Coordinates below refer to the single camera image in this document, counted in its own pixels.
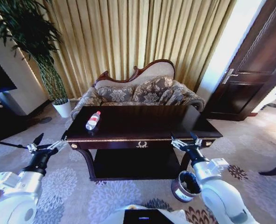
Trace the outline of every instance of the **sofa armrest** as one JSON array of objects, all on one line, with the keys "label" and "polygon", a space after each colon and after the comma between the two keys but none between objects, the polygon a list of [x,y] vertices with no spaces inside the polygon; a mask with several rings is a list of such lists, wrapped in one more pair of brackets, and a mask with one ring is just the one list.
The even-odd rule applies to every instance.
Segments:
[{"label": "sofa armrest", "polygon": [[97,90],[94,87],[90,87],[72,110],[71,117],[74,120],[83,106],[100,106],[101,104],[102,98],[98,95]]},{"label": "sofa armrest", "polygon": [[182,94],[182,99],[178,105],[192,105],[199,112],[203,111],[205,106],[205,101],[203,98],[199,97],[196,93],[188,89],[184,84],[177,81],[173,83],[172,89],[174,92],[180,91]]}]

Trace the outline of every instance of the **potted plant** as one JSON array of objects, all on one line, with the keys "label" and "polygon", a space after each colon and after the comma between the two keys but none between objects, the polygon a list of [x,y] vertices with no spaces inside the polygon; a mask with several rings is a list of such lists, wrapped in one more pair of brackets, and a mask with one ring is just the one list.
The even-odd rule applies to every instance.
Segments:
[{"label": "potted plant", "polygon": [[54,41],[62,41],[61,34],[40,10],[46,8],[36,0],[0,0],[0,38],[4,45],[7,40],[15,41],[14,56],[20,48],[29,60],[32,57],[37,62],[53,106],[66,118],[71,112],[70,102],[51,56],[51,51],[57,51]]}]

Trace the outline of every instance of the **table top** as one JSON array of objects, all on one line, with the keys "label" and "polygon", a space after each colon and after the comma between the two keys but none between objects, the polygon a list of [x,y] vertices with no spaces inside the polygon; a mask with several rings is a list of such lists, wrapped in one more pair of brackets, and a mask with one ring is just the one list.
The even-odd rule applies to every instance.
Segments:
[{"label": "table top", "polygon": [[[85,124],[97,111],[100,120],[88,131]],[[67,130],[67,140],[171,140],[171,132],[190,140],[190,131],[202,139],[222,137],[193,106],[84,106]]]}]

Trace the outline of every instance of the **white wall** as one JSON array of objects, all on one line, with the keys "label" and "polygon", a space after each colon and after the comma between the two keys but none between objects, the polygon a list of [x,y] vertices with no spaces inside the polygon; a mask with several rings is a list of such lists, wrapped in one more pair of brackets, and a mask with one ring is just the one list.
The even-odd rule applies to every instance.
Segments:
[{"label": "white wall", "polygon": [[7,42],[7,46],[4,47],[0,39],[0,65],[17,87],[16,90],[11,90],[6,95],[9,94],[19,105],[19,109],[21,109],[19,115],[27,115],[44,103],[48,97],[43,92],[27,61],[21,60],[22,52],[17,51],[17,56],[14,57],[14,53],[10,51],[12,45],[13,42]]},{"label": "white wall", "polygon": [[268,93],[268,95],[257,105],[257,107],[252,111],[252,113],[258,113],[260,109],[276,99],[276,86]]},{"label": "white wall", "polygon": [[238,0],[224,28],[197,95],[207,102],[249,32],[266,0]]}]

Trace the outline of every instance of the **dark wooden table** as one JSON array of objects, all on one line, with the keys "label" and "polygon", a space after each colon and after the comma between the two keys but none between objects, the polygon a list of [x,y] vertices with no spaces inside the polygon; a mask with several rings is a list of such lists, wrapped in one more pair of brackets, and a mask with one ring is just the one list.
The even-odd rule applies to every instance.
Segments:
[{"label": "dark wooden table", "polygon": [[[85,124],[96,111],[92,131]],[[191,142],[190,131],[209,147],[222,135],[193,106],[84,106],[67,131],[67,141],[86,159],[90,179],[174,179],[187,168],[171,145],[171,132]],[[93,157],[89,149],[97,149]]]}]

